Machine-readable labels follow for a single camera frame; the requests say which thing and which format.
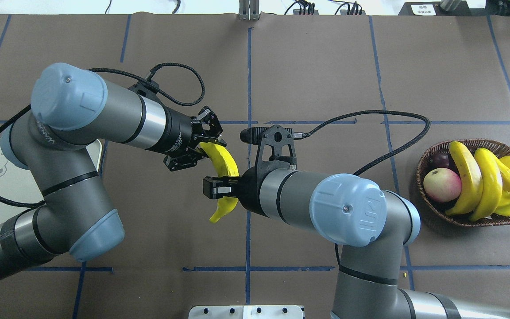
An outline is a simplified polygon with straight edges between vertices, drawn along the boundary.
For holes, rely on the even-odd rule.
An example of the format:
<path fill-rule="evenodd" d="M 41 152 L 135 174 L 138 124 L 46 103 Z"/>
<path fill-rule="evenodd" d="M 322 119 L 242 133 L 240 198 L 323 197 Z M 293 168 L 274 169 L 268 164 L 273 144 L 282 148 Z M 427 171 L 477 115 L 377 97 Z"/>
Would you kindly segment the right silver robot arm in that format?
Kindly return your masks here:
<path fill-rule="evenodd" d="M 398 287 L 403 247 L 419 234 L 419 212 L 372 180 L 277 169 L 255 181 L 207 176 L 208 198 L 238 198 L 251 212 L 314 231 L 342 248 L 332 319 L 510 319 L 510 307 Z"/>

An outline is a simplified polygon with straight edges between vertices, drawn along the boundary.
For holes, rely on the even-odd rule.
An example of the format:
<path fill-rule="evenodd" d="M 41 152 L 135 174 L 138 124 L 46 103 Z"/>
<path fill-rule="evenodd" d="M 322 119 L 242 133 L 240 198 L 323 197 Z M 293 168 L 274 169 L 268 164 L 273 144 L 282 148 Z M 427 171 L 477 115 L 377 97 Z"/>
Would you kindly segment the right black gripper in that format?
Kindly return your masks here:
<path fill-rule="evenodd" d="M 257 172 L 257 169 L 248 169 L 240 176 L 206 176 L 203 179 L 204 196 L 211 200 L 224 198 L 233 193 L 237 195 L 243 208 L 250 212 L 263 212 L 259 200 L 263 180 L 268 171 Z"/>

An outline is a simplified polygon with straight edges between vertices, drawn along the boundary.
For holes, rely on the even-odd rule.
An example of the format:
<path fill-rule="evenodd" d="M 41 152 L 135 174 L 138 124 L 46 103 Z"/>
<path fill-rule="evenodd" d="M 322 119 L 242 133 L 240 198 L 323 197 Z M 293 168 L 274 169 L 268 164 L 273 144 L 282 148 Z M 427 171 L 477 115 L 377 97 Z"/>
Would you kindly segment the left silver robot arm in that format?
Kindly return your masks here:
<path fill-rule="evenodd" d="M 188 117 L 158 99 L 182 102 L 152 80 L 126 71 L 80 69 L 53 63 L 37 79 L 31 102 L 0 127 L 0 147 L 14 165 L 30 170 L 43 200 L 0 202 L 26 210 L 0 224 L 0 280 L 69 253 L 87 262 L 125 236 L 119 212 L 102 183 L 87 146 L 98 139 L 165 155 L 170 171 L 196 166 L 207 156 L 202 143 L 221 145 L 222 128 L 205 106 Z"/>

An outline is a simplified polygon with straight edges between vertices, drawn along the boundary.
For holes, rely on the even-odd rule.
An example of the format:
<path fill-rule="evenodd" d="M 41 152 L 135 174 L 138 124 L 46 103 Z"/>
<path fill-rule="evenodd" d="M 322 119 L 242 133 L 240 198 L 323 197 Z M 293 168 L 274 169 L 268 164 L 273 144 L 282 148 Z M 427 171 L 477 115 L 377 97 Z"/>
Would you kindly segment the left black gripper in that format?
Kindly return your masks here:
<path fill-rule="evenodd" d="M 187 117 L 178 111 L 165 111 L 166 123 L 162 133 L 164 164 L 170 171 L 190 169 L 204 159 L 204 151 L 187 151 L 200 143 L 227 147 L 221 137 L 223 128 L 214 111 L 204 106 L 196 117 Z"/>

